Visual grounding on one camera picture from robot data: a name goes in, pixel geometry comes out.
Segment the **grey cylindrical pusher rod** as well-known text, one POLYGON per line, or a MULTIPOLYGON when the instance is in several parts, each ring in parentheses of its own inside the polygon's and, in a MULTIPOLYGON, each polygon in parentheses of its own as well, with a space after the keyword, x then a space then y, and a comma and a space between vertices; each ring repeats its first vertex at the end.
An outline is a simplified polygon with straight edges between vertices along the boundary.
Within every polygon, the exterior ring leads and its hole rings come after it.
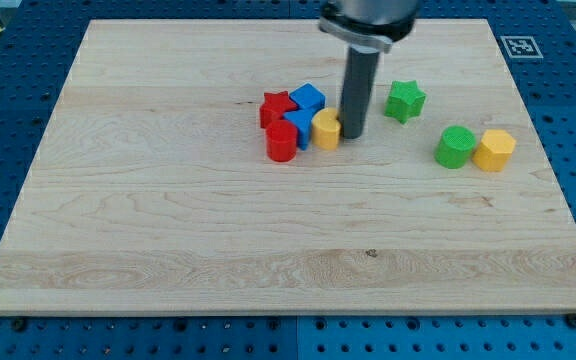
POLYGON ((339 121, 345 139, 359 138, 364 130, 380 53, 350 45, 347 51, 339 121))

